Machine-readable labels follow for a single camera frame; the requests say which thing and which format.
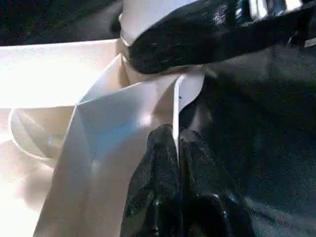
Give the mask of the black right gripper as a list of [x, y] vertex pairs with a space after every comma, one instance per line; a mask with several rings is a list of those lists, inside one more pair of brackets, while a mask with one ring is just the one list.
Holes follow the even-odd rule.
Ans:
[[254, 52], [292, 38], [301, 43], [315, 9], [314, 0], [236, 1], [234, 52]]

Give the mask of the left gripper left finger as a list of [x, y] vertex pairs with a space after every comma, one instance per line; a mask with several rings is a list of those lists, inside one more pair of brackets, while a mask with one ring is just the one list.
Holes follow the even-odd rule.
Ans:
[[120, 236], [181, 236], [181, 196], [172, 125], [163, 124], [150, 132], [146, 152], [130, 179]]

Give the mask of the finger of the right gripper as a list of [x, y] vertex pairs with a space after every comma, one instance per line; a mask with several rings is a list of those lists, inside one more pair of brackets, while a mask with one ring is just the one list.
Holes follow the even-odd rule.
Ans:
[[198, 0], [150, 26], [128, 48], [128, 61], [143, 74], [207, 64], [238, 55], [235, 0]]

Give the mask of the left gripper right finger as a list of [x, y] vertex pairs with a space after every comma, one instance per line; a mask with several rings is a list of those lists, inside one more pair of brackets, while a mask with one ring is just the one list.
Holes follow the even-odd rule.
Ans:
[[248, 207], [206, 140], [183, 130], [179, 152], [185, 236], [255, 236]]

